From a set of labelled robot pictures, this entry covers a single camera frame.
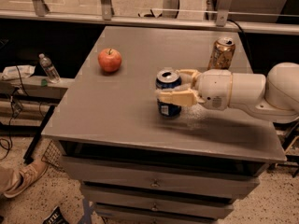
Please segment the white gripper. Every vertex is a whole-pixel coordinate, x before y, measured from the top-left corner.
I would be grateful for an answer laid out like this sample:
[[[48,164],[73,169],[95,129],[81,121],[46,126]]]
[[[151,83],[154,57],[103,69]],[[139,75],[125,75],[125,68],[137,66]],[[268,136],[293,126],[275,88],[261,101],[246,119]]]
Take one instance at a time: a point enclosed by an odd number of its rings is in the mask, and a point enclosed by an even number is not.
[[[181,78],[181,84],[195,86],[198,95],[192,89],[157,90],[155,94],[160,102],[178,106],[193,106],[199,103],[211,110],[224,110],[228,107],[233,80],[230,71],[210,69],[201,74],[196,69],[179,69],[177,73]]]

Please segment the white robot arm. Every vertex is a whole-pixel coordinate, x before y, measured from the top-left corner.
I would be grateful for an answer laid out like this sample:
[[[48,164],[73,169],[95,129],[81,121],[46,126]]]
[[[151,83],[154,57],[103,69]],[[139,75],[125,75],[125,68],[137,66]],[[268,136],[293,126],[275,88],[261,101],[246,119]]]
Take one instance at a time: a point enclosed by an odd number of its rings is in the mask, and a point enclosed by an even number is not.
[[[156,97],[167,104],[201,105],[210,110],[239,109],[275,123],[299,118],[299,64],[278,63],[267,75],[236,73],[226,69],[180,69],[182,83],[157,89]]]

